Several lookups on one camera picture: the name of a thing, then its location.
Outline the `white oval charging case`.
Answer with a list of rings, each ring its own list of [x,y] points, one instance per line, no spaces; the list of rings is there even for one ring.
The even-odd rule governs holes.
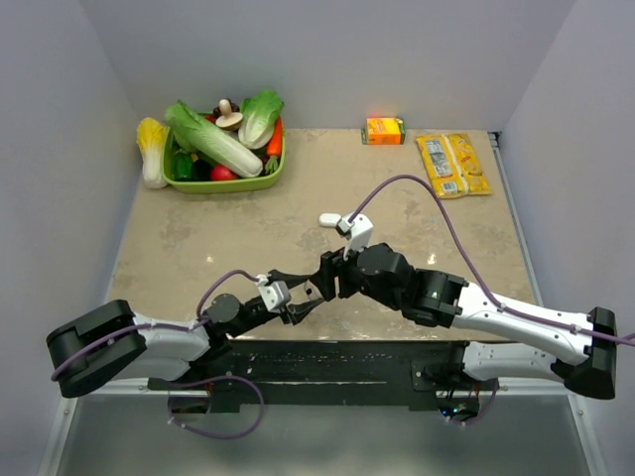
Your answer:
[[[324,228],[335,228],[340,220],[341,216],[337,213],[322,213],[318,217],[318,225]]]

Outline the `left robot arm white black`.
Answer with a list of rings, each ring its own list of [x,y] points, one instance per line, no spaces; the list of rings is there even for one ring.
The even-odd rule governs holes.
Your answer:
[[[136,378],[198,387],[203,362],[229,349],[229,340],[273,319],[300,323],[323,301],[307,275],[273,270],[253,276],[232,270],[203,294],[194,319],[161,320],[115,299],[60,326],[46,338],[62,395],[88,395],[115,380]]]

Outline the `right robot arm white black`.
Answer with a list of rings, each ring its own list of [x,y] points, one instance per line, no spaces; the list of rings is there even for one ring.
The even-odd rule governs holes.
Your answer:
[[[615,397],[616,317],[604,307],[580,313],[505,300],[462,277],[415,268],[385,243],[323,253],[310,281],[325,300],[362,294],[421,326],[506,338],[500,350],[472,343],[446,360],[442,376],[453,389],[474,380],[543,378],[583,397]]]

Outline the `beige small charging case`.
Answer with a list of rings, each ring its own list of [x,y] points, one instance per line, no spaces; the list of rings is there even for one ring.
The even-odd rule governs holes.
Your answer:
[[[321,293],[318,287],[312,283],[311,281],[306,281],[304,283],[304,292],[309,299],[318,299],[321,298]]]

